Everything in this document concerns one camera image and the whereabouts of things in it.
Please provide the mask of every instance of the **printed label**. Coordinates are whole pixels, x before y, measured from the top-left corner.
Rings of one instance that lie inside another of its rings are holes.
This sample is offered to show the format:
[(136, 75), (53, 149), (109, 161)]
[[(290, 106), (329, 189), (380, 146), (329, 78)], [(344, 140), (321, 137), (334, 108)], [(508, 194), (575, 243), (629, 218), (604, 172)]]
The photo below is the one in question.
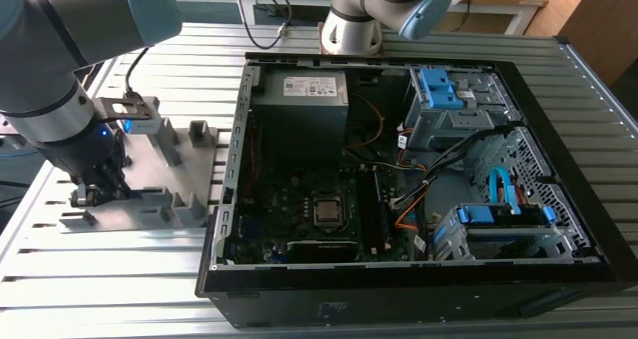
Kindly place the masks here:
[(405, 149), (407, 147), (407, 136), (403, 136), (403, 135), (399, 135), (399, 139), (397, 139), (397, 147), (399, 149)]
[(415, 236), (413, 244), (420, 252), (425, 252), (425, 241), (419, 237), (419, 235)]
[(282, 79), (284, 96), (336, 96), (336, 78), (290, 76)]

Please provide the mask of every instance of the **robotic arm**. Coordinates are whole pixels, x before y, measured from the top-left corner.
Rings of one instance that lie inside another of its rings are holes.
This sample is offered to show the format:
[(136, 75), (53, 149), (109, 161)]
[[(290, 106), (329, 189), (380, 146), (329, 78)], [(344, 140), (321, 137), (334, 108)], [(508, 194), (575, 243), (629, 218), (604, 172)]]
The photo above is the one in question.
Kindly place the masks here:
[(320, 32), (322, 49), (336, 55), (373, 55), (380, 23), (409, 40), (421, 39), (444, 17), (451, 0), (332, 0)]
[(129, 189), (121, 135), (73, 71), (180, 29), (176, 0), (0, 0), (0, 114), (86, 187), (82, 205), (128, 198)]
[[(321, 45), (333, 54), (372, 55), (380, 50), (379, 22), (420, 39), (449, 3), (332, 0)], [(153, 46), (180, 29), (174, 0), (0, 0), (0, 114), (70, 175), (78, 185), (74, 205), (133, 195), (124, 182), (120, 130), (106, 125), (113, 118), (102, 102), (86, 96), (73, 71)], [(144, 106), (134, 95), (124, 100)]]

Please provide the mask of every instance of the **motherboard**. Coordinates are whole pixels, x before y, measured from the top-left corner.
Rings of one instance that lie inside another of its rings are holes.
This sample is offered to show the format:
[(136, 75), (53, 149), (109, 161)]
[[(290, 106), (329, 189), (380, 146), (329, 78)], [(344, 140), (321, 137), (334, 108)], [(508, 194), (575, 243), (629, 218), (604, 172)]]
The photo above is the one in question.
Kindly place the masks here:
[(268, 167), (245, 194), (236, 262), (405, 261), (405, 238), (388, 220), (400, 175), (376, 167)]

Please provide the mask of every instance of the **open computer case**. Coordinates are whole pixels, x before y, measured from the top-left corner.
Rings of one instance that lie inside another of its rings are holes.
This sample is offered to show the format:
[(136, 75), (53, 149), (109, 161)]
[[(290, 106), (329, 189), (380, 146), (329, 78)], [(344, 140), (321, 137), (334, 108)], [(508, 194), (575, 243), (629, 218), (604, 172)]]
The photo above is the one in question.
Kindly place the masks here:
[(529, 317), (636, 283), (512, 63), (245, 57), (196, 287), (236, 327)]

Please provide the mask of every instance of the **aluminum profile table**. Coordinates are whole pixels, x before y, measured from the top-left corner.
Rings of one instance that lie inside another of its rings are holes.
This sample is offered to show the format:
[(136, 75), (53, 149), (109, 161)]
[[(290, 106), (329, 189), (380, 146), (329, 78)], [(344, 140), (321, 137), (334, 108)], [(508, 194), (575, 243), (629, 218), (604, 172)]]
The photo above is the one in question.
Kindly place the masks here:
[[(276, 29), (256, 26), (253, 35), (264, 43)], [(316, 53), (317, 47), (316, 29), (293, 28), (272, 52)], [(240, 25), (185, 25), (178, 37), (149, 51), (132, 76), (134, 89), (161, 99), (160, 113), (174, 126), (204, 119), (222, 131), (210, 205), (220, 197), (242, 55), (253, 50)], [(476, 34), (436, 34), (409, 43), (385, 33), (384, 51), (387, 56), (516, 63), (638, 253), (638, 126), (569, 46), (551, 38)], [(92, 96), (121, 95), (134, 56), (105, 64)], [(2, 338), (638, 337), (636, 288), (529, 320), (237, 331), (193, 294), (204, 229), (60, 234), (54, 225), (66, 205), (57, 202), (70, 191), (57, 183), (64, 178), (46, 163), (0, 237)]]

